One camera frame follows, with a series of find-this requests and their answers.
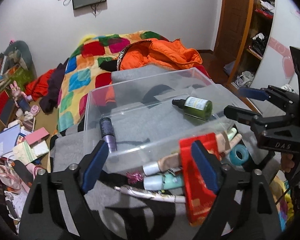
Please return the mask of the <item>pink hair clip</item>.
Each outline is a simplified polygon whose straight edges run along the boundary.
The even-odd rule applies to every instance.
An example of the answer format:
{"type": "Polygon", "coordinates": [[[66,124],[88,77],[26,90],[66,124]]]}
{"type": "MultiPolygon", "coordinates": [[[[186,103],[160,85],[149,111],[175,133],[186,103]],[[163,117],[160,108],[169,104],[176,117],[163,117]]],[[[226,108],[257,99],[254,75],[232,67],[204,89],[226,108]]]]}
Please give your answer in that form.
{"type": "Polygon", "coordinates": [[[143,181],[143,175],[140,172],[129,173],[126,172],[129,185],[136,184],[143,181]]]}

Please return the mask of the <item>wooden wardrobe shelf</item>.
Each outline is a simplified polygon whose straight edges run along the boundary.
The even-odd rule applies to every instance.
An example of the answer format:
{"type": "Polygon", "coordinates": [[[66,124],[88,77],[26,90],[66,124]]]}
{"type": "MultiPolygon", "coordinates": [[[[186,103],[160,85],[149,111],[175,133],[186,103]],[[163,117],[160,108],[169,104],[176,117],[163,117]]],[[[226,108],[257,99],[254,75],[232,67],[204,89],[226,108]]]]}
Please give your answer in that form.
{"type": "Polygon", "coordinates": [[[247,17],[239,51],[226,86],[238,90],[250,85],[261,65],[270,37],[275,0],[248,0],[247,17]]]}

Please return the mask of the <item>red gift box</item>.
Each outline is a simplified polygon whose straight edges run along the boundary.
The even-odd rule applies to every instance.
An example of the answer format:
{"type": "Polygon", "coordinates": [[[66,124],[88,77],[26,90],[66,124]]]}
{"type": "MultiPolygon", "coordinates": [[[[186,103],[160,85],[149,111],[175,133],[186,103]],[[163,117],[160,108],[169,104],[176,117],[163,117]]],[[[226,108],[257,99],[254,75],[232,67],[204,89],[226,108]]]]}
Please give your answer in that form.
{"type": "Polygon", "coordinates": [[[191,155],[191,144],[196,140],[199,140],[209,153],[220,159],[215,133],[179,140],[186,196],[186,213],[191,226],[198,226],[203,223],[216,198],[216,195],[207,189],[191,155]]]}

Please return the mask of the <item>beige foundation tube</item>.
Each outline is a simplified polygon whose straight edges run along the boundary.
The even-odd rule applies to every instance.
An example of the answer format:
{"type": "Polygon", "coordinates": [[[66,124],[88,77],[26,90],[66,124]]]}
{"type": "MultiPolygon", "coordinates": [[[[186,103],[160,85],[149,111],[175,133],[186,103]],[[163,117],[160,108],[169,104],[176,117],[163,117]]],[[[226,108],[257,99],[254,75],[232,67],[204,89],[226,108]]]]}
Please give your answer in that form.
{"type": "Polygon", "coordinates": [[[160,172],[166,172],[170,168],[178,168],[181,166],[181,158],[179,153],[167,155],[158,161],[152,161],[143,165],[143,173],[151,176],[160,172]]]}

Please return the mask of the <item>clear plastic storage bin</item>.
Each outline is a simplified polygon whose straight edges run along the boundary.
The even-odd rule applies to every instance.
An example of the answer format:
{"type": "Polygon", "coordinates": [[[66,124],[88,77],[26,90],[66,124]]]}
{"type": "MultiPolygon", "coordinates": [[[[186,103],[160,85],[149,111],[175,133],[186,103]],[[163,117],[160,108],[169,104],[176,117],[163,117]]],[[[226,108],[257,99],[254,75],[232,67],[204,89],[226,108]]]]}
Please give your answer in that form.
{"type": "Polygon", "coordinates": [[[84,152],[101,139],[100,119],[110,118],[117,151],[108,155],[104,170],[133,170],[179,150],[179,140],[219,133],[232,126],[223,115],[234,96],[196,68],[162,72],[148,66],[113,74],[110,85],[88,94],[84,121],[84,152]],[[210,100],[212,114],[203,121],[172,105],[189,96],[210,100]]]}

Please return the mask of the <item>white pen stick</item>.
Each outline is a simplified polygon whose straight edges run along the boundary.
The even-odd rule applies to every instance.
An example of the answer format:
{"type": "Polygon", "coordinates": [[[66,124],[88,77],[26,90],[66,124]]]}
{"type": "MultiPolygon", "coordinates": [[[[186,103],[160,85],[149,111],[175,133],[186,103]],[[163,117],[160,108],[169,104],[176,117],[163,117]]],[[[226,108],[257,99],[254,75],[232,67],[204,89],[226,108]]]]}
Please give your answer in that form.
{"type": "Polygon", "coordinates": [[[156,202],[167,202],[167,203],[178,203],[178,204],[186,203],[186,198],[184,196],[160,194],[160,193],[155,193],[155,192],[146,191],[142,189],[137,189],[135,187],[131,187],[128,185],[124,185],[121,187],[115,186],[114,189],[122,194],[126,194],[134,198],[149,199],[156,202]]]}

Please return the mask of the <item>green cluttered box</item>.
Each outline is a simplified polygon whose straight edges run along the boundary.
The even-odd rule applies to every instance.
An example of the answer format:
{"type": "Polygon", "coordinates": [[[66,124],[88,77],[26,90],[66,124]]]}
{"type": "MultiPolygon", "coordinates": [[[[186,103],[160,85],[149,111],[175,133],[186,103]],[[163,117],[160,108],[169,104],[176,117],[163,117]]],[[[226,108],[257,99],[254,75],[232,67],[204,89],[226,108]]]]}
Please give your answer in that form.
{"type": "Polygon", "coordinates": [[[12,42],[0,53],[0,91],[8,88],[13,82],[24,90],[24,86],[35,77],[32,54],[24,41],[12,42]]]}

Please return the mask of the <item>green spray bottle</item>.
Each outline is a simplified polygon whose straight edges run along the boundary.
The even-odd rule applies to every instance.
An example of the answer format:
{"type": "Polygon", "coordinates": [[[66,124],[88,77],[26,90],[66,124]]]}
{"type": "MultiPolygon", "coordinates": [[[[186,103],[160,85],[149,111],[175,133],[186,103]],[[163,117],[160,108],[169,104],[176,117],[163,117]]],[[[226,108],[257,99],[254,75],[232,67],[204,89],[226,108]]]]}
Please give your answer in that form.
{"type": "Polygon", "coordinates": [[[172,105],[182,109],[184,114],[200,119],[208,120],[212,114],[212,102],[193,96],[186,99],[173,99],[172,105]]]}

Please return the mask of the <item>pink flat box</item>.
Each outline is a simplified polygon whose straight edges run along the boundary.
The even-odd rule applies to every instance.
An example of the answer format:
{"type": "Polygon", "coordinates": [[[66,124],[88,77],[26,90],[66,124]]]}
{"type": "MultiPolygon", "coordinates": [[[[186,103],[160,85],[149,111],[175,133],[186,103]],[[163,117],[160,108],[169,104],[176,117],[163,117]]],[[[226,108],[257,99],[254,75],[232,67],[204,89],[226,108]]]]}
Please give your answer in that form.
{"type": "Polygon", "coordinates": [[[31,134],[27,135],[25,137],[25,141],[29,144],[29,145],[33,145],[36,144],[42,140],[44,140],[45,138],[47,138],[50,135],[50,133],[44,128],[40,128],[35,130],[34,132],[32,132],[31,134]]]}

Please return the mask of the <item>purple cosmetic bottle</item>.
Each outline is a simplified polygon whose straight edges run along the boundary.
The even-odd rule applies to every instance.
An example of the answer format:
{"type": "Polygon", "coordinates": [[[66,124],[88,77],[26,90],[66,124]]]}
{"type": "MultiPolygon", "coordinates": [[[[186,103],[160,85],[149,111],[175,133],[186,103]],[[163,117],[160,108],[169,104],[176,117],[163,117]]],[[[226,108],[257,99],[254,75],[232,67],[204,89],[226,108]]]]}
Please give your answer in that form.
{"type": "Polygon", "coordinates": [[[108,144],[109,152],[116,152],[117,145],[115,139],[115,132],[113,128],[113,124],[110,118],[101,118],[100,119],[100,132],[101,138],[108,144]]]}

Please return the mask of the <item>wooden door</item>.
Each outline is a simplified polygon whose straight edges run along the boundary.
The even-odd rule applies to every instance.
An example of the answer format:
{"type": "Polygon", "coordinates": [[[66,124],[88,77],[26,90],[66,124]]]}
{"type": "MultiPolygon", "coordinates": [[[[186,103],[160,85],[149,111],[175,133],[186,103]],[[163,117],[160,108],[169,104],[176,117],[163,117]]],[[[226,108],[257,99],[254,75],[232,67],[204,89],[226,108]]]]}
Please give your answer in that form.
{"type": "Polygon", "coordinates": [[[224,63],[238,55],[247,22],[249,0],[222,0],[214,55],[224,63]]]}

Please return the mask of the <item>mint green lotion bottle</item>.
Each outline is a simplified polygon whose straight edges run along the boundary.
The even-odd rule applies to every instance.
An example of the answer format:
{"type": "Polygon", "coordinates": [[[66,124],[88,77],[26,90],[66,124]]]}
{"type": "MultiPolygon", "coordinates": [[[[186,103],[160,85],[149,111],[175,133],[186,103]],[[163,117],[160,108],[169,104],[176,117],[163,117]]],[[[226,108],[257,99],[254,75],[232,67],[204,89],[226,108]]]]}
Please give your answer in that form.
{"type": "Polygon", "coordinates": [[[177,189],[184,186],[182,175],[173,175],[171,173],[158,174],[143,179],[143,187],[147,191],[160,191],[177,189]]]}

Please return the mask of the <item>blue tape roll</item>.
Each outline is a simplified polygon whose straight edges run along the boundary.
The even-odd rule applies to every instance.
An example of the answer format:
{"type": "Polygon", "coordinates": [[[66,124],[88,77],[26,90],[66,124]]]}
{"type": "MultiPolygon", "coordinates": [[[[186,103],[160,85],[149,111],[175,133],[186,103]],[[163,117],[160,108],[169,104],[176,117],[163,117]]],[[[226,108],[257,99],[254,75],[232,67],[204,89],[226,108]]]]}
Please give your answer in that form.
{"type": "Polygon", "coordinates": [[[234,146],[234,148],[229,153],[229,160],[232,165],[235,166],[242,166],[245,162],[249,159],[249,152],[247,148],[242,145],[238,144],[234,146]]]}

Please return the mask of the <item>colourful patchwork quilt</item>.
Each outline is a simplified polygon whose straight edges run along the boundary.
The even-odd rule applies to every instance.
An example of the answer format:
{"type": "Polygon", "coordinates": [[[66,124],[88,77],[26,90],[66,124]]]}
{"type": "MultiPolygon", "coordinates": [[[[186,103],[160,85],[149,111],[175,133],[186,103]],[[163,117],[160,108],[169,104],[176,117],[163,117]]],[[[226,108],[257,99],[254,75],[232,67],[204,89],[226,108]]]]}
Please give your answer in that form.
{"type": "Polygon", "coordinates": [[[126,46],[149,38],[165,40],[153,31],[131,34],[88,35],[80,42],[65,65],[57,104],[57,131],[79,122],[84,114],[88,93],[110,84],[110,74],[99,64],[117,59],[126,46]]]}

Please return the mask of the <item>grey blanket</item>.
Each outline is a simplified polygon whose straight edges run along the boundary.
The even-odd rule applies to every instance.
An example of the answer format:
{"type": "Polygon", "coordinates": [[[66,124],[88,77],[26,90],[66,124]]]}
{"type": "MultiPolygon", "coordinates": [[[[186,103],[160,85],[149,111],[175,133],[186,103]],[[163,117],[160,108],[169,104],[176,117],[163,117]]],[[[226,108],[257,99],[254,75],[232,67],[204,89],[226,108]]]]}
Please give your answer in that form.
{"type": "Polygon", "coordinates": [[[168,72],[156,66],[113,72],[112,85],[92,90],[85,118],[51,140],[53,170],[79,163],[101,139],[99,120],[109,117],[117,151],[85,200],[107,239],[192,239],[197,228],[184,204],[138,199],[116,191],[126,172],[178,152],[179,140],[232,126],[227,105],[244,107],[232,92],[195,69],[168,72]]]}

